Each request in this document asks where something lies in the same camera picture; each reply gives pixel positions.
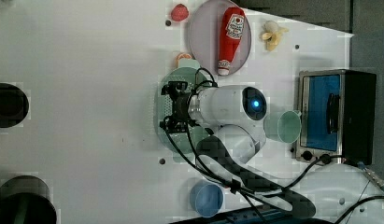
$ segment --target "ketchup bottle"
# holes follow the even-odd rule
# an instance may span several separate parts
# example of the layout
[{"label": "ketchup bottle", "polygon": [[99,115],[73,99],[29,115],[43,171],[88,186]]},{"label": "ketchup bottle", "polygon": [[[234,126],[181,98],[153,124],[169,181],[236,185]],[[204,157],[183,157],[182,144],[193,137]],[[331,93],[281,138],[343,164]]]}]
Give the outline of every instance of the ketchup bottle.
[{"label": "ketchup bottle", "polygon": [[219,75],[229,75],[230,63],[241,41],[244,20],[244,11],[239,7],[229,7],[223,14],[220,28]]}]

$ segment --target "bottle label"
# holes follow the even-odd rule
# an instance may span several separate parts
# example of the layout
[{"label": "bottle label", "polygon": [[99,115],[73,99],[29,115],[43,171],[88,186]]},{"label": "bottle label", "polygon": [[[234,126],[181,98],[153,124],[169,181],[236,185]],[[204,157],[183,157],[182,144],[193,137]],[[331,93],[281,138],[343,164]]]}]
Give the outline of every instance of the bottle label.
[{"label": "bottle label", "polygon": [[241,39],[242,30],[244,29],[244,17],[238,14],[233,14],[227,23],[227,36],[232,39]]},{"label": "bottle label", "polygon": [[230,62],[227,61],[227,60],[220,60],[220,61],[219,61],[219,64],[218,64],[218,67],[219,67],[219,68],[229,69],[229,67],[230,67]]}]

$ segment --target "blue light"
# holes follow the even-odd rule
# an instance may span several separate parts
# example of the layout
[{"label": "blue light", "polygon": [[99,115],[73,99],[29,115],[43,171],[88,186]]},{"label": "blue light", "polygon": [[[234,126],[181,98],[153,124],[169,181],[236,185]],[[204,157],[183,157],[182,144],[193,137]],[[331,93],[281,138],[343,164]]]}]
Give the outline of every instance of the blue light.
[{"label": "blue light", "polygon": [[258,107],[260,104],[259,104],[259,101],[253,101],[252,105],[255,106],[255,107]]}]

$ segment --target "microwave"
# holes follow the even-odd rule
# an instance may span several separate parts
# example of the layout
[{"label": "microwave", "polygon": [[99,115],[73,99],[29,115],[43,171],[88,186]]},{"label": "microwave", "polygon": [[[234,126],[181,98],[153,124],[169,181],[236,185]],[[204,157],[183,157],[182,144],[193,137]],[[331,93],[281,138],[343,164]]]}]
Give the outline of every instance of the microwave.
[{"label": "microwave", "polygon": [[312,162],[323,155],[343,155],[333,161],[371,164],[376,82],[375,74],[346,69],[301,72],[302,130],[295,158]]}]

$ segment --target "table surface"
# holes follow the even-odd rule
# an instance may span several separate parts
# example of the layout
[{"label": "table surface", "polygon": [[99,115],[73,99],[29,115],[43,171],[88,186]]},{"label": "table surface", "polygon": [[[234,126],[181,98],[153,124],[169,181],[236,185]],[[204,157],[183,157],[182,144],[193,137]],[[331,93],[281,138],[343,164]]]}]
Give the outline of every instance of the table surface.
[{"label": "table surface", "polygon": [[[165,20],[178,3],[192,16],[205,1],[13,2],[0,2],[0,82],[20,86],[31,106],[21,127],[0,131],[0,185],[19,174],[45,180],[59,223],[198,217],[188,197],[202,176],[172,161],[154,131],[153,107],[157,83],[175,68],[175,57],[189,51],[187,21],[166,27]],[[249,59],[236,74],[219,77],[220,85],[253,85],[272,110],[293,109],[299,71],[348,67],[351,35],[246,14]],[[259,38],[268,20],[290,29],[273,52]],[[267,140],[248,165],[295,177],[306,164],[293,160],[290,148]],[[225,194],[221,212],[249,206]]]}]

